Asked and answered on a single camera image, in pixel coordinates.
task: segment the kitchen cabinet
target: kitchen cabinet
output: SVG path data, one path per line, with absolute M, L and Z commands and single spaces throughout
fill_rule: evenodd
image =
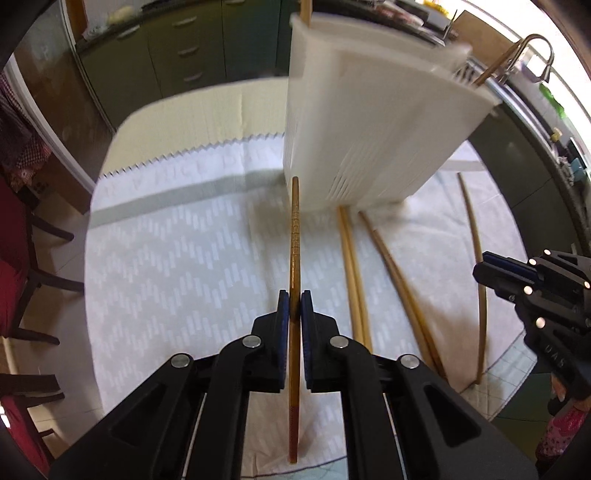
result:
M 495 107 L 468 140 L 514 207 L 546 183 L 550 172 L 505 109 L 504 104 Z
M 145 26 L 163 97 L 226 80 L 220 2 L 164 14 Z
M 275 72 L 280 7 L 278 0 L 222 0 L 229 82 Z
M 574 245 L 582 252 L 569 211 L 553 180 L 511 209 L 528 257 L 541 255 L 544 248 L 570 252 Z
M 135 25 L 81 56 L 82 65 L 113 127 L 162 98 L 145 28 Z
M 290 16 L 300 11 L 301 0 L 281 0 L 279 32 L 277 35 L 277 70 L 284 75 L 290 72 L 291 25 Z

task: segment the metal screw head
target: metal screw head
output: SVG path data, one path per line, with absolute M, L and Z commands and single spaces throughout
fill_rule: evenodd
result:
M 335 348 L 345 348 L 349 341 L 343 336 L 335 335 L 330 339 L 330 344 Z
M 407 353 L 406 355 L 400 357 L 400 363 L 402 363 L 403 366 L 409 368 L 410 370 L 412 370 L 413 368 L 417 368 L 421 364 L 419 359 L 416 356 L 411 355 L 410 353 Z
M 242 339 L 242 344 L 246 347 L 246 348 L 256 348 L 258 347 L 260 344 L 262 343 L 262 340 L 257 337 L 256 335 L 246 335 L 243 339 Z
M 170 364 L 174 368 L 185 368 L 189 363 L 191 363 L 191 359 L 184 353 L 178 353 L 170 359 Z

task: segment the patterned tablecloth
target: patterned tablecloth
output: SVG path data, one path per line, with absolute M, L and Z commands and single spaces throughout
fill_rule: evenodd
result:
M 86 246 L 86 308 L 105 411 L 166 359 L 218 353 L 273 311 L 288 286 L 289 201 L 281 135 L 172 155 L 99 179 Z M 465 173 L 484 249 L 523 260 L 511 216 L 487 171 Z M 472 241 L 455 173 L 437 172 L 399 205 L 368 210 L 427 317 L 452 386 L 485 417 L 534 365 L 512 306 L 489 295 L 487 373 L 476 372 L 478 295 Z M 369 236 L 354 235 L 377 355 L 418 354 L 408 320 Z M 351 336 L 336 214 L 301 217 L 302 288 Z M 302 388 L 299 471 L 287 462 L 287 395 L 252 394 L 246 477 L 346 478 L 337 394 Z

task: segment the pink fabric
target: pink fabric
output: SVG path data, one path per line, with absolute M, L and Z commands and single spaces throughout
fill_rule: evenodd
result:
M 50 157 L 51 148 L 41 139 L 30 124 L 3 72 L 0 72 L 0 95 L 2 95 L 2 99 L 0 99 L 2 102 L 0 103 L 2 103 L 5 113 L 4 129 L 18 127 L 18 131 L 26 132 L 25 137 L 19 142 L 19 148 L 16 151 L 14 148 L 10 149 L 10 152 L 16 155 L 16 161 L 7 161 L 7 158 L 0 158 L 0 165 L 4 167 L 10 177 L 11 187 L 17 192 L 24 184 L 31 185 L 37 170 Z
M 587 412 L 571 407 L 564 415 L 557 415 L 548 422 L 544 438 L 535 451 L 538 460 L 552 460 L 564 453 L 581 425 Z

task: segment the metal handle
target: metal handle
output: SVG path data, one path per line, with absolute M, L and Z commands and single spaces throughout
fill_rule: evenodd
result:
M 197 15 L 194 17 L 185 18 L 184 20 L 179 20 L 178 22 L 173 23 L 173 27 L 184 27 L 185 25 L 192 24 L 195 20 L 197 20 Z
M 178 53 L 179 57 L 183 58 L 183 57 L 188 57 L 189 55 L 192 55 L 197 50 L 199 50 L 199 45 L 195 45 L 194 47 L 191 47 L 191 48 L 185 48 L 184 50 L 179 50 L 177 53 Z
M 203 72 L 196 73 L 195 75 L 191 75 L 190 77 L 185 77 L 183 82 L 190 83 L 194 82 L 195 80 L 199 80 L 203 76 Z
M 130 29 L 125 30 L 123 33 L 120 33 L 119 35 L 117 35 L 117 40 L 123 40 L 124 38 L 127 38 L 130 35 L 133 35 L 138 30 L 139 30 L 139 25 L 131 27 Z

